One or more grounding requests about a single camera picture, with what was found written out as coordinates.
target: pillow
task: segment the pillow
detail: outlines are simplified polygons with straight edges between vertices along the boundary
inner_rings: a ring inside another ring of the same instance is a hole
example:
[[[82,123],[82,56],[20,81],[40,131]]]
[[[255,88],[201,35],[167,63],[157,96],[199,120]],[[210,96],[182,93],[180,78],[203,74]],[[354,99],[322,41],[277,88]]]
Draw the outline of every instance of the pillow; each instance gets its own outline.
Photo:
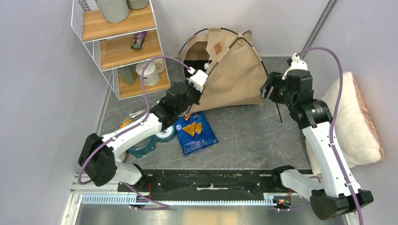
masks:
[[[328,104],[333,115],[339,88],[336,80],[322,100]],[[343,74],[343,92],[335,126],[341,151],[350,168],[356,165],[375,163],[384,158],[383,146],[376,132],[372,117],[365,106],[358,83],[351,72]],[[306,148],[314,174],[320,174],[314,151],[306,140]]]

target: bag of chips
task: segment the bag of chips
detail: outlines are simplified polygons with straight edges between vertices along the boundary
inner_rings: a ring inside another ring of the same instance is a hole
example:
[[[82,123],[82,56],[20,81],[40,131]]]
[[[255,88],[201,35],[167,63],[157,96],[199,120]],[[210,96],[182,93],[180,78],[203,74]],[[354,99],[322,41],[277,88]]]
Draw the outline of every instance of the bag of chips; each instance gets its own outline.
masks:
[[[187,118],[180,116],[175,125],[184,156],[218,143],[203,112],[192,113]]]

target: shelf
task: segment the shelf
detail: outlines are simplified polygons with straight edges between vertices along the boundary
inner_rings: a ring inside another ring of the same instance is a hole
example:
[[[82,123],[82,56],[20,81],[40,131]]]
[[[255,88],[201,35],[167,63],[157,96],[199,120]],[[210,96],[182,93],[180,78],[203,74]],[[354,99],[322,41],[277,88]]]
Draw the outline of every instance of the shelf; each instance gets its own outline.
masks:
[[[101,42],[101,69],[129,65],[134,62],[143,61],[162,55],[158,34],[150,30],[146,34],[144,47],[141,50],[134,50],[131,45],[134,35],[126,35]]]
[[[133,74],[134,74],[134,78],[136,79],[136,81],[134,82],[134,84],[131,84],[131,85],[126,84],[124,82],[122,76],[120,74],[118,75],[119,99],[130,98],[133,96],[142,95],[141,81],[140,81],[135,70],[133,70]],[[170,83],[168,82],[166,71],[163,71],[163,73],[160,73],[159,77],[160,77],[160,81],[155,86],[144,86],[146,93],[163,90],[163,89],[167,89],[170,87]]]
[[[105,21],[99,10],[83,14],[83,42],[101,40],[112,36],[129,34],[141,30],[155,29],[151,4],[140,10],[130,10],[129,16],[122,22]]]

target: white wall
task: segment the white wall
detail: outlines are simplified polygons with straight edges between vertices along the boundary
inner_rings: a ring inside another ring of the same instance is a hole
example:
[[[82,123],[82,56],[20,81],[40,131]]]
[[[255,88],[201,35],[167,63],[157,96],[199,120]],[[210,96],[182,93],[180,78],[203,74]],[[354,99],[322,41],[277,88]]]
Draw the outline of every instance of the white wall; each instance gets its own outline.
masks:
[[[367,225],[397,224],[398,219],[397,9],[398,3],[390,0],[339,1],[314,44],[331,48],[343,70],[354,73],[383,142],[383,161],[352,170],[362,188],[371,190],[375,198],[363,209]],[[321,97],[338,78],[337,65],[324,52],[311,52],[306,61]]]
[[[59,224],[96,130],[107,84],[71,9],[71,0],[1,3],[0,224]]]
[[[327,0],[152,0],[165,55],[177,56],[186,39],[208,27],[253,31],[261,56],[301,50]]]

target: purple candy wrapper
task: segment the purple candy wrapper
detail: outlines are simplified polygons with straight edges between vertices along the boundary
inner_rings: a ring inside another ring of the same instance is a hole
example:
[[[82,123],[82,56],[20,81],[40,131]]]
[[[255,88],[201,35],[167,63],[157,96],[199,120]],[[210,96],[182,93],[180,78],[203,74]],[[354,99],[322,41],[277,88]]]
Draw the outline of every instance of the purple candy wrapper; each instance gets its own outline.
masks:
[[[135,50],[141,50],[142,47],[144,47],[145,37],[146,37],[146,31],[135,33],[134,44],[131,46],[131,48]]]

